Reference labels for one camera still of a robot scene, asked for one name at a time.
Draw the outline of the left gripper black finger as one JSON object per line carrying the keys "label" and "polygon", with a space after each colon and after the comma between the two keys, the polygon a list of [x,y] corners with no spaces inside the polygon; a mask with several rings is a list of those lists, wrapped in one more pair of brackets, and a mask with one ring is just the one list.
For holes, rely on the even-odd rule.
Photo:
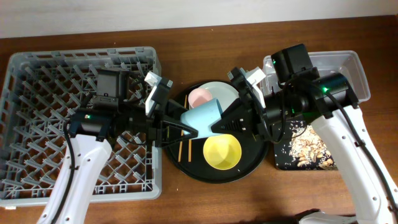
{"label": "left gripper black finger", "polygon": [[167,102],[166,106],[166,115],[173,118],[180,120],[180,117],[183,113],[188,111],[184,105],[181,105],[180,103],[176,102],[175,100],[170,99]]}
{"label": "left gripper black finger", "polygon": [[163,117],[160,133],[160,145],[162,147],[168,147],[198,136],[196,129],[169,116]]}

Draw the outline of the pink plastic cup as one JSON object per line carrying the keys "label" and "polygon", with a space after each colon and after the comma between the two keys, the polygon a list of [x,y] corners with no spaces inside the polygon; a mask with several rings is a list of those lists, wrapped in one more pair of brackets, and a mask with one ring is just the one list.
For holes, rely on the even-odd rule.
{"label": "pink plastic cup", "polygon": [[213,99],[212,94],[204,88],[196,88],[188,95],[189,108],[193,109]]}

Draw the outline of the light blue plastic cup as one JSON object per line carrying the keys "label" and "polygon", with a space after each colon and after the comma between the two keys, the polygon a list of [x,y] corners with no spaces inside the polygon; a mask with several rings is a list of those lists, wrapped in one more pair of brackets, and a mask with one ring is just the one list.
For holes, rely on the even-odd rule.
{"label": "light blue plastic cup", "polygon": [[214,98],[205,104],[184,112],[180,120],[183,124],[198,131],[197,139],[217,136],[211,127],[221,120],[222,108],[219,101]]}

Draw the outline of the yellow plastic bowl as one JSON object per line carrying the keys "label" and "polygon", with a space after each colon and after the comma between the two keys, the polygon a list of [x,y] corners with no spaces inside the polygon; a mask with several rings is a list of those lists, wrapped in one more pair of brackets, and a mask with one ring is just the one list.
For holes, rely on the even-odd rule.
{"label": "yellow plastic bowl", "polygon": [[242,147],[239,141],[230,134],[212,136],[203,145],[203,156],[213,168],[229,170],[241,160]]}

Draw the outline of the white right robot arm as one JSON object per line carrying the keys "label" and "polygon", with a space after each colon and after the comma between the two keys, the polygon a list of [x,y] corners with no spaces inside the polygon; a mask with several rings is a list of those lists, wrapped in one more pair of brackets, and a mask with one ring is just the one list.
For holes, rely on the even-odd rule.
{"label": "white right robot arm", "polygon": [[331,152],[351,194],[358,223],[396,223],[397,186],[366,131],[358,98],[340,73],[321,76],[306,47],[271,57],[280,90],[256,96],[240,69],[229,73],[239,98],[212,125],[214,133],[247,135],[277,144],[287,120],[302,116]]}

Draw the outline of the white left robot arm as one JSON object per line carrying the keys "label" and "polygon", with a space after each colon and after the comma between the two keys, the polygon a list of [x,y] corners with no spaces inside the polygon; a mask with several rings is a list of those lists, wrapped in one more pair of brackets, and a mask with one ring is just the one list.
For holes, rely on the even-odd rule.
{"label": "white left robot arm", "polygon": [[168,98],[172,81],[153,72],[102,69],[97,88],[63,125],[65,158],[39,223],[83,223],[101,170],[125,131],[144,133],[143,146],[170,146],[198,131],[168,112],[186,108]]}

